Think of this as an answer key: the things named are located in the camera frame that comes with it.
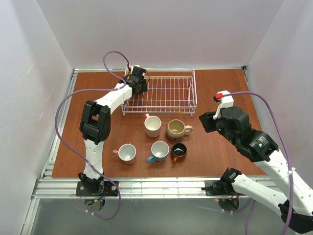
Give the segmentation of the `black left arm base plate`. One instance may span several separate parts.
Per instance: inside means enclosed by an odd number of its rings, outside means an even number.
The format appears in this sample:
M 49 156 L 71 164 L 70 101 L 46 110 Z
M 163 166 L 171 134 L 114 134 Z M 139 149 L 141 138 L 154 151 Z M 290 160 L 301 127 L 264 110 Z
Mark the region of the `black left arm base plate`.
M 75 195 L 81 197 L 117 196 L 118 191 L 117 186 L 109 181 L 96 183 L 95 186 L 90 186 L 79 181 L 76 187 Z

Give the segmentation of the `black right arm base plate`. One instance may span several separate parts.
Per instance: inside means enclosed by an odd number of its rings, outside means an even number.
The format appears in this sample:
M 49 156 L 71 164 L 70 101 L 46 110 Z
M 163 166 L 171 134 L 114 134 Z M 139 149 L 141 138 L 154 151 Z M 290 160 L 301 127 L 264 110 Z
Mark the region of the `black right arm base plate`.
M 231 183 L 218 180 L 218 181 L 204 181 L 205 186 L 201 188 L 202 191 L 205 191 L 207 196 L 209 195 L 230 195 L 234 196 L 238 194 Z

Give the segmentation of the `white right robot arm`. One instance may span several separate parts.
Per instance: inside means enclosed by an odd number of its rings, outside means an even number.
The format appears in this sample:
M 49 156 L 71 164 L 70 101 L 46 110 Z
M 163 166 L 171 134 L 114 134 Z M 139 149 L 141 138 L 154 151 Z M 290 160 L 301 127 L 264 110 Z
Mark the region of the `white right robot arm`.
M 277 143 L 267 133 L 253 129 L 248 114 L 239 107 L 223 108 L 217 119 L 213 116 L 213 112 L 207 112 L 199 117 L 205 132 L 217 131 L 226 138 L 242 156 L 261 168 L 279 191 L 249 179 L 234 168 L 228 168 L 210 190 L 249 196 L 272 209 L 293 231 L 299 234 L 311 232 L 313 190 L 295 171 L 289 171 Z

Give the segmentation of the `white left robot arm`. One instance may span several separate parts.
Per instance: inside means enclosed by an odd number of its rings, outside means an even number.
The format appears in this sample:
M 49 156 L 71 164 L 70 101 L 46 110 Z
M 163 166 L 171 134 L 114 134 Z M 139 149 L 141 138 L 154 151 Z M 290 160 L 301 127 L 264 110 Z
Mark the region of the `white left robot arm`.
M 79 173 L 80 183 L 89 195 L 117 196 L 117 181 L 104 177 L 102 167 L 103 147 L 111 131 L 111 114 L 136 94 L 148 90 L 142 75 L 125 75 L 116 86 L 96 101 L 86 101 L 83 107 L 80 132 L 82 133 L 86 154 L 85 169 Z

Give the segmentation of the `beige round ceramic mug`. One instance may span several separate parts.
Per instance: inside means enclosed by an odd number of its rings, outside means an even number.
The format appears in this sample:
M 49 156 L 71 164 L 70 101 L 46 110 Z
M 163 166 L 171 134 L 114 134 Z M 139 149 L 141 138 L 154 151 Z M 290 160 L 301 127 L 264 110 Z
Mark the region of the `beige round ceramic mug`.
M 186 134 L 193 131 L 191 125 L 185 125 L 183 121 L 179 119 L 173 119 L 169 121 L 166 128 L 166 136 L 172 141 L 181 140 Z

